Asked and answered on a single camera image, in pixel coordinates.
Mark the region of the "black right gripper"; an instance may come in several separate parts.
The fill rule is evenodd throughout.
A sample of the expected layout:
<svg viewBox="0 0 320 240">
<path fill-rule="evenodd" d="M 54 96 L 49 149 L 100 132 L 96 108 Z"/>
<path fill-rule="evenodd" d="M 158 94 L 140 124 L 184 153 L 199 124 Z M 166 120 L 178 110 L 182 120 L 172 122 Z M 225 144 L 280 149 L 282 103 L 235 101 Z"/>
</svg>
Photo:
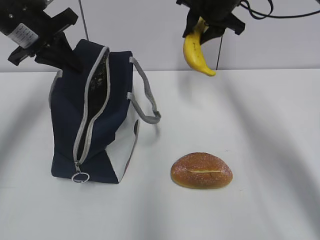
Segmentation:
<svg viewBox="0 0 320 240">
<path fill-rule="evenodd" d="M 183 38 L 194 31 L 200 17 L 205 20 L 200 28 L 200 45 L 220 38 L 226 29 L 236 35 L 245 30 L 246 24 L 232 14 L 235 7 L 240 5 L 239 0 L 177 0 L 176 4 L 189 8 Z"/>
</svg>

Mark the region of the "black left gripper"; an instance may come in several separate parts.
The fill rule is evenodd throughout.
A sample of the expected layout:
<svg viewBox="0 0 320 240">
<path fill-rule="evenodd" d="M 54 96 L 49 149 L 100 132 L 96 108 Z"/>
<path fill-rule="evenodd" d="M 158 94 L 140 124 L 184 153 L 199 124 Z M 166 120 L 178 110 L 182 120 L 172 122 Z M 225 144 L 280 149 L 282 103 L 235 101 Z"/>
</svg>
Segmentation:
<svg viewBox="0 0 320 240">
<path fill-rule="evenodd" d="M 18 47 L 8 61 L 18 66 L 24 59 L 34 57 L 38 64 L 58 69 L 83 71 L 83 64 L 73 52 L 64 31 L 78 20 L 70 8 L 55 16 L 45 9 L 49 0 L 2 0 L 0 2 L 0 31 Z"/>
</svg>

